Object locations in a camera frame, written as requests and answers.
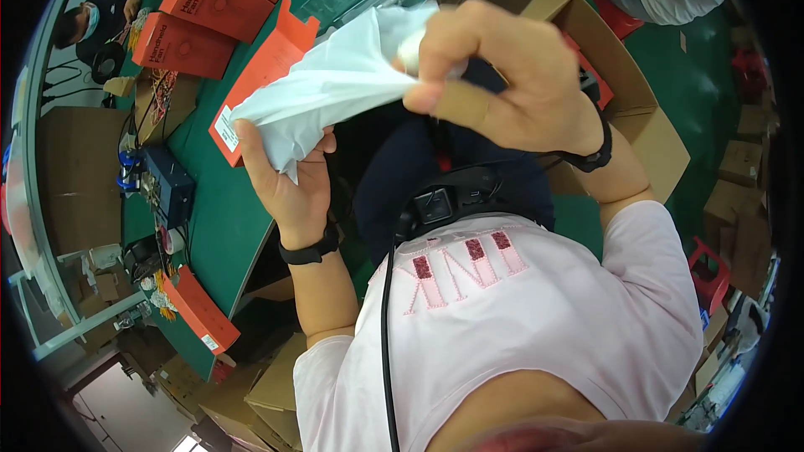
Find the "green table surface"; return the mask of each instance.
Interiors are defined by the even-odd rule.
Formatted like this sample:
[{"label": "green table surface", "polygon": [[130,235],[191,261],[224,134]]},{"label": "green table surface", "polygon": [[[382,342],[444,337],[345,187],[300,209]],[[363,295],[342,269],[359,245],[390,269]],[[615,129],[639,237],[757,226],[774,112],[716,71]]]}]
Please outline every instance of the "green table surface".
[{"label": "green table surface", "polygon": [[[292,0],[291,12],[306,0]],[[161,0],[144,0],[157,9]],[[196,181],[196,200],[190,219],[193,271],[206,292],[229,317],[236,310],[245,279],[268,235],[271,217],[257,199],[246,171],[232,168],[220,153],[207,129],[232,85],[252,55],[271,33],[278,7],[262,27],[253,44],[240,43],[232,55],[224,78],[204,79],[198,87],[196,110],[168,140],[178,162]],[[130,60],[122,75],[133,75],[139,67]],[[118,101],[125,108],[130,100]],[[152,234],[154,219],[140,196],[126,200],[123,210],[124,245]],[[209,379],[215,356],[179,317],[155,321],[176,351],[196,372]]]}]

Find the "left hand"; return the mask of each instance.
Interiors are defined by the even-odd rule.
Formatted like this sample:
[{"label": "left hand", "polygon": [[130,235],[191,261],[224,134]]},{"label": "left hand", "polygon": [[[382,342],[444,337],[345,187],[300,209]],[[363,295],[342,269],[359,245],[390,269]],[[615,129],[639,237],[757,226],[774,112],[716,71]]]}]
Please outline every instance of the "left hand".
[{"label": "left hand", "polygon": [[128,23],[131,23],[137,18],[141,4],[142,0],[126,0],[126,5],[123,6],[123,15],[126,17]]},{"label": "left hand", "polygon": [[319,242],[324,237],[330,209],[330,176],[324,153],[335,152],[337,144],[332,126],[324,128],[324,138],[298,162],[299,185],[273,169],[265,155],[260,132],[253,123],[237,119],[234,127],[248,177],[257,197],[279,226],[282,246],[295,250]]}]

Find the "black smartwatch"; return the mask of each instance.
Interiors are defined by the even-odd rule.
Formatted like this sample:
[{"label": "black smartwatch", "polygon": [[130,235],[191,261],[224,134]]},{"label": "black smartwatch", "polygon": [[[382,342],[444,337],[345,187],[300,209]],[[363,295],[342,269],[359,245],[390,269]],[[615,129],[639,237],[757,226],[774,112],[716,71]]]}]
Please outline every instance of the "black smartwatch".
[{"label": "black smartwatch", "polygon": [[600,110],[598,110],[598,116],[600,117],[600,124],[603,125],[603,145],[600,146],[599,151],[589,156],[578,156],[578,154],[570,154],[569,152],[550,152],[548,156],[563,159],[584,173],[590,173],[598,169],[598,167],[606,166],[611,160],[611,127],[609,127]]},{"label": "black smartwatch", "polygon": [[282,260],[289,266],[303,266],[312,263],[320,264],[322,262],[321,257],[337,249],[338,227],[332,221],[327,221],[327,227],[324,229],[324,237],[313,246],[291,251],[285,249],[285,247],[282,246],[282,241],[279,241],[279,255],[282,256]]}]

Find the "sticker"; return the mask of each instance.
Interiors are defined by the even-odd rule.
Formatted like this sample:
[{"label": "sticker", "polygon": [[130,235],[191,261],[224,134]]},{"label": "sticker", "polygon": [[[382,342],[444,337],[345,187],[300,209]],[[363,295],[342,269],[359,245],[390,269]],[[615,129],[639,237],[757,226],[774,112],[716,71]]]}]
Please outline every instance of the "sticker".
[{"label": "sticker", "polygon": [[201,337],[201,341],[204,342],[207,347],[209,347],[210,351],[215,351],[218,348],[216,341],[212,340],[212,337],[209,337],[209,334]]},{"label": "sticker", "polygon": [[240,141],[237,139],[237,135],[235,135],[235,130],[232,129],[232,123],[229,122],[231,115],[232,109],[229,108],[229,105],[224,105],[224,109],[220,111],[220,116],[218,116],[215,122],[215,131],[217,131],[220,138],[223,139],[229,152],[235,152],[235,148]]}]

